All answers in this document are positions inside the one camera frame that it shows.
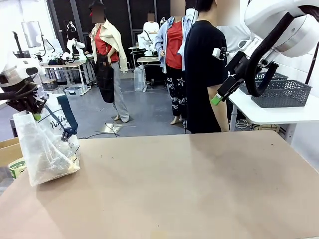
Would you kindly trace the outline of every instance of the gray basket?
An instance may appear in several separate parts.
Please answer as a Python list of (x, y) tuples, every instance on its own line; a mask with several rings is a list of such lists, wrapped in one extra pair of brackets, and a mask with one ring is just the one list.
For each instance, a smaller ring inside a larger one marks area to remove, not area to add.
[[(257, 86), (257, 87), (259, 86), (260, 82), (264, 79), (265, 75), (266, 75), (266, 72), (261, 72), (261, 73), (259, 73), (259, 74), (257, 74), (257, 75), (255, 76), (255, 81), (256, 81), (256, 86)], [(288, 79), (288, 76), (284, 76), (284, 75), (279, 74), (279, 73), (275, 73), (274, 76), (273, 76), (273, 78), (272, 78), (272, 80), (286, 80), (286, 79)], [(248, 93), (248, 90), (247, 90), (247, 87), (246, 87), (245, 82), (244, 82), (243, 84), (241, 84), (241, 86), (239, 87), (239, 89), (240, 89), (242, 92), (244, 92), (246, 95), (248, 95), (248, 96), (250, 95), (250, 94)]]
[(311, 86), (296, 80), (271, 81), (260, 97), (251, 99), (262, 108), (302, 107), (306, 105)]

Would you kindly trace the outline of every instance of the red t-shirt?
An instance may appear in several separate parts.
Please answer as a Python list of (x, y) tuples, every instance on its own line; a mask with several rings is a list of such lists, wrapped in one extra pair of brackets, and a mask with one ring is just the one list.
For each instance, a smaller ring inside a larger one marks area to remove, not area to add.
[(177, 53), (183, 42), (181, 23), (181, 21), (173, 22), (173, 25), (167, 32), (166, 63), (175, 69), (182, 68), (182, 58)]
[[(100, 31), (101, 31), (101, 26), (99, 27), (99, 29), (96, 32), (96, 35), (94, 37), (95, 46), (96, 46), (98, 53), (100, 53), (102, 55), (107, 55), (108, 52), (112, 49), (112, 46), (110, 44), (107, 44), (105, 41), (103, 41), (100, 38)], [(111, 61), (112, 61), (112, 63), (119, 61), (119, 55), (116, 51), (112, 54)]]

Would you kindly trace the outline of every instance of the blue denim shirt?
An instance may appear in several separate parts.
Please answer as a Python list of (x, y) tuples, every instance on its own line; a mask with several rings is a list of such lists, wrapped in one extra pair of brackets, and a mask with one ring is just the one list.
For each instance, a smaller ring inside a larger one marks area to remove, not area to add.
[[(185, 71), (185, 60), (184, 60), (184, 46), (187, 35), (191, 28), (191, 20), (187, 16), (182, 18), (182, 32), (183, 32), (183, 41), (182, 46), (180, 47), (178, 54), (182, 56), (182, 70)], [(160, 66), (163, 68), (163, 72), (166, 74), (166, 48), (167, 48), (167, 31), (171, 28), (174, 22), (174, 16), (171, 16), (159, 29), (158, 35), (155, 38), (155, 49), (159, 54)], [(161, 57), (160, 52), (164, 50), (165, 56)]]

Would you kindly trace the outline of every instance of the mannequin hand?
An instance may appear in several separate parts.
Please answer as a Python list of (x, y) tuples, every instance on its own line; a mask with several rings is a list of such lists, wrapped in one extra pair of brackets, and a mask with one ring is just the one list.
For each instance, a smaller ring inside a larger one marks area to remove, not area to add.
[(112, 61), (111, 61), (111, 57), (110, 56), (108, 56), (108, 62), (110, 64), (110, 66), (112, 66)]

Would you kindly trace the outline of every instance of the black patterned pants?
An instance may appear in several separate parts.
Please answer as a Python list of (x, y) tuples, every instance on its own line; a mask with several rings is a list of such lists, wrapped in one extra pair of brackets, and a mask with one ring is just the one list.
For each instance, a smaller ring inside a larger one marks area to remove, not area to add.
[(171, 98), (173, 115), (187, 118), (187, 97), (185, 72), (182, 69), (175, 69), (166, 65), (167, 87)]

